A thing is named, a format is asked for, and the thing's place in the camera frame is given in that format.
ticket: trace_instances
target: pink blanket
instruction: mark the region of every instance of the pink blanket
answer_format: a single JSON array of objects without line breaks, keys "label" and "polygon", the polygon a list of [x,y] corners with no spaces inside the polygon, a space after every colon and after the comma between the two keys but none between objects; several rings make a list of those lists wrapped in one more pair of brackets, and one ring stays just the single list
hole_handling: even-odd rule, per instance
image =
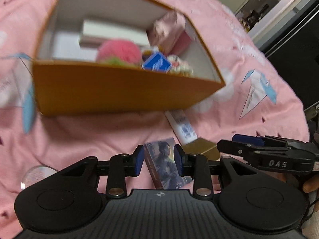
[{"label": "pink blanket", "polygon": [[[303,107],[228,8],[216,0],[160,0],[187,14],[216,59],[227,86],[187,109],[196,133],[212,141],[234,133],[303,141]],[[60,170],[86,156],[108,160],[138,144],[175,137],[163,112],[45,118],[34,114],[28,61],[54,0],[0,0],[0,238],[21,227],[13,204],[24,174],[45,164]],[[99,183],[105,190],[106,177]],[[154,188],[146,165],[131,188]]]}]

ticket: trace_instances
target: pink fluffy ball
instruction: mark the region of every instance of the pink fluffy ball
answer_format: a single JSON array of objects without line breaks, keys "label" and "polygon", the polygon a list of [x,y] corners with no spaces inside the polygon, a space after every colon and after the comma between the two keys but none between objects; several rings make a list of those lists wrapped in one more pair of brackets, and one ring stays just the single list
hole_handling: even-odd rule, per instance
[{"label": "pink fluffy ball", "polygon": [[117,57],[129,64],[140,64],[142,52],[133,42],[122,39],[107,40],[98,48],[96,61]]}]

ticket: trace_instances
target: silver bolt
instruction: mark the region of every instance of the silver bolt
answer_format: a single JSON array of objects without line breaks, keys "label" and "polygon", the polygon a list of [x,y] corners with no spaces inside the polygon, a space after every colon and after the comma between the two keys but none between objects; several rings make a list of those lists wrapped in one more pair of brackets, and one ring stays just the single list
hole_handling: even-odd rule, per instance
[{"label": "silver bolt", "polygon": [[124,190],[121,188],[111,188],[108,193],[112,196],[121,196],[124,193]]},{"label": "silver bolt", "polygon": [[196,194],[203,197],[209,196],[211,193],[212,191],[208,188],[200,188],[196,190]]}]

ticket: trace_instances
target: blue diamond-shaped label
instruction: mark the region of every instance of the blue diamond-shaped label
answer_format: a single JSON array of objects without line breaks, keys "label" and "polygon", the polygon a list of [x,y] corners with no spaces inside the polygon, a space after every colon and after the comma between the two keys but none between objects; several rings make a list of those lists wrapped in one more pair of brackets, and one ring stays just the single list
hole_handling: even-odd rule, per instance
[{"label": "blue diamond-shaped label", "polygon": [[145,70],[168,72],[171,69],[172,64],[161,52],[157,52],[151,55],[142,66]]}]

